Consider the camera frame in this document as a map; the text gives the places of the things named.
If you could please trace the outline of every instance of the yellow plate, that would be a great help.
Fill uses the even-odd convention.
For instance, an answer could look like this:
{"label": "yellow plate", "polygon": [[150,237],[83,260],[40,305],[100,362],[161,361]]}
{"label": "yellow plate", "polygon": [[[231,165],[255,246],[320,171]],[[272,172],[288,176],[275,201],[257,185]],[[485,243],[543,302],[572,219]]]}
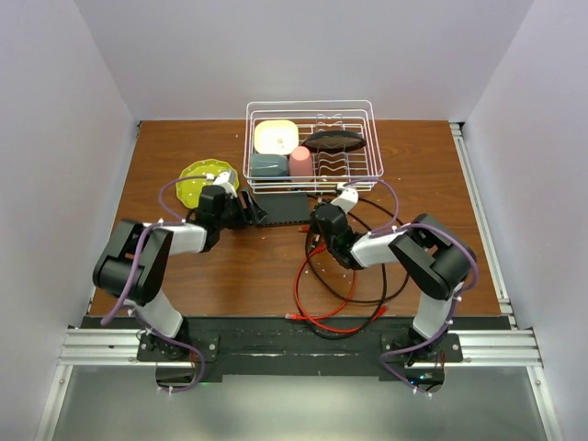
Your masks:
{"label": "yellow plate", "polygon": [[[196,161],[182,170],[180,177],[206,175],[208,173],[218,176],[223,170],[229,169],[234,170],[229,163],[219,161],[218,159],[205,159],[204,161]],[[202,187],[209,186],[210,184],[212,184],[212,181],[202,178],[177,182],[175,184],[175,195],[186,207],[194,209],[198,206]],[[237,188],[239,188],[239,177],[235,180],[235,189]]]}

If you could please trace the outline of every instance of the pink cup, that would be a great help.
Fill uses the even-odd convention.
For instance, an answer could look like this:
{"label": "pink cup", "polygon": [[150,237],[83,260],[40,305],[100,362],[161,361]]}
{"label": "pink cup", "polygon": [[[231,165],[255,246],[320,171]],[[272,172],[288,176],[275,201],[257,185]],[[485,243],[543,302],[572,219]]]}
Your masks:
{"label": "pink cup", "polygon": [[289,159],[290,176],[314,176],[314,168],[312,167],[312,156],[309,149],[303,146],[295,148],[290,154]]}

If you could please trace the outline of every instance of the brown wooden tabletop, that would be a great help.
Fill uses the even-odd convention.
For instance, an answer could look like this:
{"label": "brown wooden tabletop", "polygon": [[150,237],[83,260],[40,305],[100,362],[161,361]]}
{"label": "brown wooden tabletop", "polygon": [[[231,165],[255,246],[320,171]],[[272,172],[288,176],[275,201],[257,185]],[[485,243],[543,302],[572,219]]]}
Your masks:
{"label": "brown wooden tabletop", "polygon": [[[480,234],[469,202],[449,125],[444,121],[378,121],[379,145],[384,159],[384,179],[401,201],[400,217],[411,221],[426,212],[443,222],[474,250],[480,264],[480,284],[464,296],[459,315],[498,315],[500,309],[483,252]],[[169,215],[157,202],[159,189],[201,159],[227,161],[241,174],[244,121],[145,121],[137,141],[117,213],[137,221],[156,221]],[[390,210],[393,199],[383,186],[362,193]],[[176,211],[187,209],[170,188],[166,202]],[[370,226],[389,218],[362,204],[353,212]],[[352,225],[363,231],[358,223]],[[304,258],[305,234],[297,226],[223,231],[220,241],[205,254],[181,254],[169,259],[164,291],[185,315],[284,315],[296,312],[292,297],[294,276]],[[317,267],[339,292],[346,294],[353,273],[341,268],[328,253],[316,256]],[[402,283],[400,265],[388,265],[388,292]],[[381,295],[378,266],[357,272],[356,299]],[[327,312],[339,304],[313,278],[303,272],[300,295],[311,312]],[[414,315],[419,290],[409,283],[389,303],[388,315]],[[103,315],[114,300],[96,291],[91,315]],[[371,313],[371,306],[348,306],[346,314]]]}

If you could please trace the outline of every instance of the gray wall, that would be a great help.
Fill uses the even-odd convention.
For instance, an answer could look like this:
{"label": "gray wall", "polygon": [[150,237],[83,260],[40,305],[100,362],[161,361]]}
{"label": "gray wall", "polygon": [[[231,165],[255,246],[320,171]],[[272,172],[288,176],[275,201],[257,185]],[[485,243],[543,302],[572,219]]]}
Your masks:
{"label": "gray wall", "polygon": [[131,117],[72,0],[0,14],[0,439],[32,439],[90,295]]}
{"label": "gray wall", "polygon": [[466,123],[514,312],[570,440],[586,439],[588,4],[536,0]]}
{"label": "gray wall", "polygon": [[465,120],[532,1],[76,3],[137,119],[354,98],[385,119]]}

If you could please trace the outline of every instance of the dish rack wire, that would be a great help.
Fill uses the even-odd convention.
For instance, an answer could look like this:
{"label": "dish rack wire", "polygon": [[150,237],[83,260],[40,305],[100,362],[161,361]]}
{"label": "dish rack wire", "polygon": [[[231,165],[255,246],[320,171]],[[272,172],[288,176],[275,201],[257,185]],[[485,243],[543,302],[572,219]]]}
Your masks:
{"label": "dish rack wire", "polygon": [[[288,119],[299,129],[299,144],[313,133],[324,130],[350,130],[359,133],[366,146],[349,153],[318,152],[312,154],[314,176],[255,177],[251,157],[255,153],[254,130],[270,119]],[[257,101],[247,105],[243,175],[254,193],[333,191],[338,184],[358,181],[359,191],[370,190],[370,179],[384,173],[371,103],[365,100],[331,101]]]}

